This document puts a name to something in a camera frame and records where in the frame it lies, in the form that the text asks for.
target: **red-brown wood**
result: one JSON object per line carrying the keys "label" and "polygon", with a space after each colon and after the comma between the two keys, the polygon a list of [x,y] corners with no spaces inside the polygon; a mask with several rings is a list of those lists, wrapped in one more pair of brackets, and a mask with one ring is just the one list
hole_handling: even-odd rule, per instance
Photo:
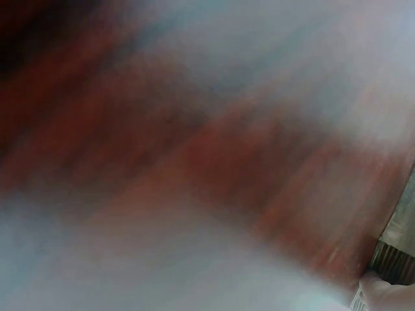
{"label": "red-brown wood", "polygon": [[46,2],[1,24],[1,205],[35,246],[0,302],[136,205],[209,211],[350,298],[413,164],[411,1]]}

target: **wooden surface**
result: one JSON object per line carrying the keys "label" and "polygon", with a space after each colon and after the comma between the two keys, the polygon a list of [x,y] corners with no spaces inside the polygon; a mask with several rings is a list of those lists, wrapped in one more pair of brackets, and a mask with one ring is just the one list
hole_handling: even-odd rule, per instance
{"label": "wooden surface", "polygon": [[0,24],[4,310],[79,227],[183,205],[351,297],[414,159],[411,1],[18,2]]}

